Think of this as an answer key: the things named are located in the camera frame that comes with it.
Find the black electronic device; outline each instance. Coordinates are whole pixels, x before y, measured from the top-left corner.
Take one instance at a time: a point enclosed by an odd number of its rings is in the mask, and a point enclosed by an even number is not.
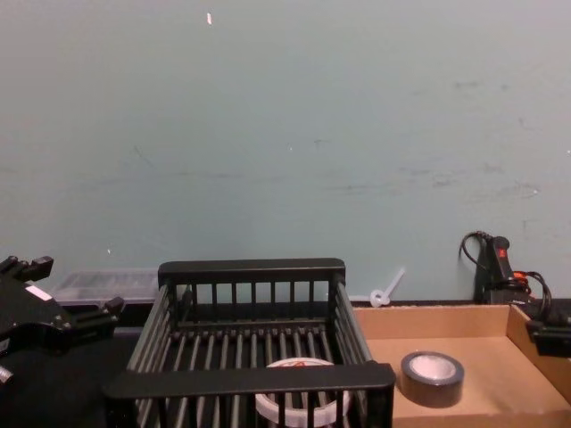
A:
[[[124,306],[121,298],[74,316],[28,283],[48,277],[53,264],[50,257],[28,263],[11,256],[0,262],[0,357],[26,348],[62,352],[112,336]]]
[[[480,245],[475,259],[467,249],[467,241]],[[513,270],[508,258],[509,240],[486,232],[464,236],[460,251],[476,264],[474,301],[480,304],[511,304],[519,306],[530,318],[527,330],[540,355],[571,357],[571,314],[552,307],[551,292],[543,276],[534,271]],[[542,286],[542,297],[535,298],[527,278]]]

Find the black cable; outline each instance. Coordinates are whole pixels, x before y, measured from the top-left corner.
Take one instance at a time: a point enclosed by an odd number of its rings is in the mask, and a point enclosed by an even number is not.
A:
[[[486,272],[490,272],[490,269],[487,266],[484,266],[478,260],[474,259],[472,257],[472,255],[468,252],[468,249],[466,248],[466,242],[470,238],[476,238],[478,240],[478,243],[480,244],[480,246],[484,247],[485,241],[492,238],[492,237],[489,234],[487,234],[486,232],[482,232],[480,230],[478,230],[476,232],[470,232],[469,234],[464,236],[464,238],[462,239],[462,242],[460,244],[460,248],[459,248],[459,251],[464,251],[464,254],[466,254],[466,257],[468,257],[468,259],[470,259],[472,262],[474,262],[474,264],[476,266],[478,266],[479,268],[483,269]]]
[[[527,276],[532,277],[535,281],[537,281],[542,285],[542,305],[540,306],[537,317],[542,321],[547,321],[547,318],[551,313],[551,304],[552,304],[550,287],[547,286],[547,284],[545,283],[545,279],[543,278],[542,274],[540,274],[539,272],[531,271],[531,272],[525,272],[525,274]]]

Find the white tape roll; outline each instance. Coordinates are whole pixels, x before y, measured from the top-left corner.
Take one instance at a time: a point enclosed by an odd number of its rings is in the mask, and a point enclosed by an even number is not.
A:
[[[317,358],[287,358],[280,359],[268,367],[307,367],[307,366],[332,366],[332,364],[323,359]],[[343,392],[343,415],[347,414],[349,404],[351,403],[351,395],[349,392]],[[313,410],[313,426],[320,427],[329,425],[336,420],[337,405],[334,401],[323,407],[315,407]],[[256,410],[271,422],[279,423],[279,407],[277,403],[265,394],[256,394]],[[307,410],[302,408],[285,408],[285,425],[290,428],[306,428],[307,427]]]

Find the black wire basket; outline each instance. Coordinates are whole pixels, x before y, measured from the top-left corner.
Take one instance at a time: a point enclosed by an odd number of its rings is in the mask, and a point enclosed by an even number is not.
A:
[[[329,427],[391,427],[394,372],[372,360],[344,276],[339,259],[161,265],[127,371],[104,389],[108,426],[281,428],[296,408],[298,426],[313,427],[334,403]],[[332,365],[266,367],[303,357]],[[275,422],[258,414],[256,394],[276,402]]]

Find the white label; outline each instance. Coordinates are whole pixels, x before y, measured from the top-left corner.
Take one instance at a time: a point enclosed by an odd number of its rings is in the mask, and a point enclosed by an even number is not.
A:
[[[5,341],[0,342],[0,353],[4,352],[10,346],[10,339],[6,339]]]
[[[50,296],[44,290],[40,290],[35,285],[31,285],[30,287],[26,287],[26,290],[28,290],[29,292],[34,294],[36,297],[39,297],[43,301],[48,301],[48,300],[52,299],[52,296]]]

